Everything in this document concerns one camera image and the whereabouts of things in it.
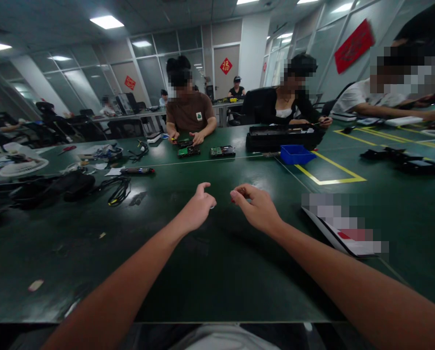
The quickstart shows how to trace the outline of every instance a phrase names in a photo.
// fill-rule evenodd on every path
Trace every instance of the black shirt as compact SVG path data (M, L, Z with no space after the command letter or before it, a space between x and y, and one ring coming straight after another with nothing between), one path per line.
M395 38L395 40L401 39L407 39L409 44L435 46L435 4L404 25Z
M243 90L245 90L244 87L238 87L238 92L236 92L234 88L230 89L229 92L232 94L232 97L240 97L242 96Z
M261 107L255 108L255 116L263 124L282 124L287 125L294 119L294 114L297 107L300 110L301 115L298 119L306 119L310 123L318 123L318 119L321 117L320 113L313 107L308 99L307 92L301 90L297 92L297 98L290 107L292 113L286 118L280 118L276 116L276 101L277 92L276 88L271 89L266 95L264 104Z

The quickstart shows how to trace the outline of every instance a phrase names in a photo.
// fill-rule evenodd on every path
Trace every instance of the desk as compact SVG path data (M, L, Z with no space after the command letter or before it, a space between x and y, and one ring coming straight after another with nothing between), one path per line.
M213 108L219 111L219 126L226 127L227 126L227 107L243 105L243 100L237 100L237 102L225 102L225 103L217 103L213 105Z
M229 191L243 182L266 189L283 220L325 243L300 211L301 194L361 194L372 206L351 207L351 216L363 216L367 228L381 230L381 240L390 241L392 250L362 262L435 302L435 176L406 175L388 161L359 159L372 144L400 145L435 158L435 143L418 143L427 137L415 129L358 127L341 134L346 125L335 121L318 147L319 157L304 166L311 177L295 166L247 153L248 126L238 126L217 129L205 139L201 155L191 158L178 159L176 147L166 140L150 146L134 166L154 167L156 175L133 177L131 194L119 207L107 205L111 189L77 203L60 200L39 210L9 210L0 227L0 322L62 321L74 302L166 225L204 181L211 182L207 191L218 204L203 226L178 245L137 321L344 320L293 259L230 204ZM118 143L124 149L137 146L135 139ZM78 144L77 150L93 144ZM235 159L209 158L210 147L227 144L236 148ZM43 154L50 164L39 174L55 174L76 161L73 151L57 156L63 147ZM106 179L105 172L95 174L96 183ZM356 176L366 181L334 181ZM129 206L141 192L147 192L142 203ZM28 292L37 279L44 284Z

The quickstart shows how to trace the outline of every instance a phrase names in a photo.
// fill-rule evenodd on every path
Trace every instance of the black jacket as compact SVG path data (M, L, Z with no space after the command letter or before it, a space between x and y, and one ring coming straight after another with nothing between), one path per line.
M292 113L286 118L276 116L276 100L277 92L276 88L273 88L266 95L264 104L255 109L255 116L261 121L261 123L287 125L292 119L294 119L297 107L301 113L297 119L306 119L310 123L318 123L318 119L321 117L321 114L312 106L305 90L297 92L297 98L291 106Z

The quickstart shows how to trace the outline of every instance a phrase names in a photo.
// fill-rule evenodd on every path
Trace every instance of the person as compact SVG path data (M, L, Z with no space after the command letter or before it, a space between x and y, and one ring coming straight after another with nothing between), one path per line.
M408 100L400 93L389 92L389 86L403 83L403 77L410 67L423 58L410 55L416 48L391 48L391 56L379 57L376 72L370 78L349 86L332 108L332 113L358 113L378 118L420 117L424 121L435 121L435 110L418 111L401 109L413 104L414 107L427 107L430 95L418 100Z
M165 105L167 104L168 98L169 98L169 94L167 93L167 91L164 89L161 89L161 98L159 99L159 106L165 107Z
M199 184L179 214L88 295L42 349L116 349L174 249L204 223L217 204L205 192L210 185ZM242 189L245 197L239 193ZM249 223L280 244L374 347L435 349L435 304L285 223L266 191L243 184L230 195ZM226 339L219 334L195 342L196 347L189 344L180 349L219 349L219 344L221 349L243 348L234 337ZM234 346L224 347L229 343ZM246 349L276 349L255 344L249 343Z
M185 56L169 58L166 71L177 94L166 105L169 141L174 143L179 131L188 131L193 137L193 146L199 145L217 126L211 100L207 95L193 91L191 65Z
M312 106L304 88L305 78L316 72L316 60L300 53L289 62L280 86L268 92L265 102L255 109L255 115L266 124L316 124L328 129L331 117L321 116ZM294 119L297 108L301 114Z
M435 47L435 3L405 24L395 37L392 46L406 44Z
M240 86L242 78L238 75L234 78L234 87L229 90L227 97L242 97L245 96L245 88Z

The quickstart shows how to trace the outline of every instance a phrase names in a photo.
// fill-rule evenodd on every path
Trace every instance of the black hair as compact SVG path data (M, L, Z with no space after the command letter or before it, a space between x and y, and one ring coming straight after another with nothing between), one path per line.
M165 66L169 82L173 87L184 87L192 77L191 64L185 56L169 58Z
M285 70L285 77L307 77L312 76L316 72L318 66L316 65L316 59L309 54L299 53L294 56L290 62L287 63L287 69Z

